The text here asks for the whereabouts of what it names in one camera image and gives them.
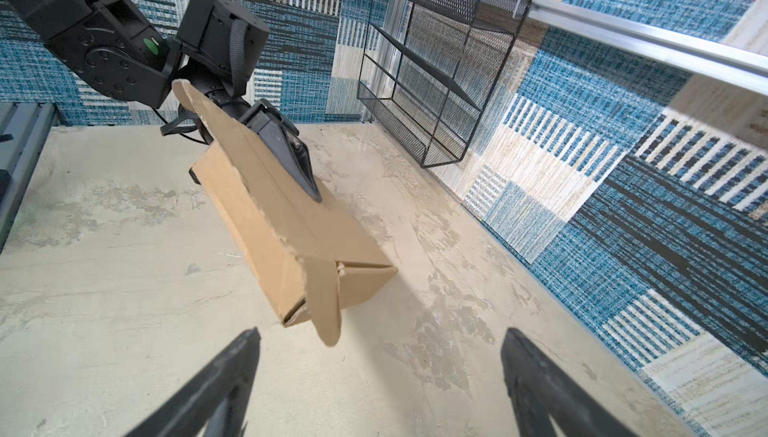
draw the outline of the cardboard box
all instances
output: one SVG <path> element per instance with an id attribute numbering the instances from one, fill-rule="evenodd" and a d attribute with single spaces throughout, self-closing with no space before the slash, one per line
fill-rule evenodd
<path id="1" fill-rule="evenodd" d="M 192 169 L 283 326 L 311 319 L 321 340 L 336 345 L 340 310 L 370 299 L 397 269 L 317 177 L 320 203 L 253 131 L 189 81 L 173 88 L 214 136 Z"/>

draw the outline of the mesh basket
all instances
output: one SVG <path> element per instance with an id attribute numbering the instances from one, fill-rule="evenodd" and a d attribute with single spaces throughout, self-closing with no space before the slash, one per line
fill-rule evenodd
<path id="1" fill-rule="evenodd" d="M 369 21 L 358 98 L 419 165 L 456 163 L 531 0 L 407 1 L 403 31 L 390 34 Z"/>

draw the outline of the patterned wall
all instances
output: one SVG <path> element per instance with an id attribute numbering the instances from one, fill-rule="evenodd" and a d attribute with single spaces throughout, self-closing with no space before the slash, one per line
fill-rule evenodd
<path id="1" fill-rule="evenodd" d="M 768 0 L 562 0 L 768 54 Z M 768 98 L 528 22 L 433 173 L 700 435 L 768 429 Z"/>
<path id="2" fill-rule="evenodd" d="M 165 36 L 175 34 L 188 0 L 133 0 Z M 370 0 L 238 0 L 270 27 L 248 85 L 297 122 L 360 119 L 355 98 L 363 22 Z M 383 15 L 386 8 L 376 6 Z M 68 125 L 159 124 L 150 109 L 118 102 L 83 83 L 43 48 L 36 34 L 0 0 L 0 101 L 54 101 Z M 160 111 L 175 118 L 171 95 Z"/>

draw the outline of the aluminum rail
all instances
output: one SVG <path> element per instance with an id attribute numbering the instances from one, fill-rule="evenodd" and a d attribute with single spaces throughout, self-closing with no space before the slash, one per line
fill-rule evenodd
<path id="1" fill-rule="evenodd" d="M 556 0 L 533 0 L 528 18 L 768 96 L 763 55 Z"/>

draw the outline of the worn table surface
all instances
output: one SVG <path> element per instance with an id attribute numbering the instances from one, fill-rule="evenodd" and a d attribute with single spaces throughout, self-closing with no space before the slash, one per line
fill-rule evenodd
<path id="1" fill-rule="evenodd" d="M 157 127 L 54 129 L 0 255 L 0 435 L 121 435 L 247 327 L 247 435 L 514 435 L 519 327 L 642 435 L 690 431 L 378 126 L 301 126 L 400 273 L 326 348 L 284 329 Z"/>

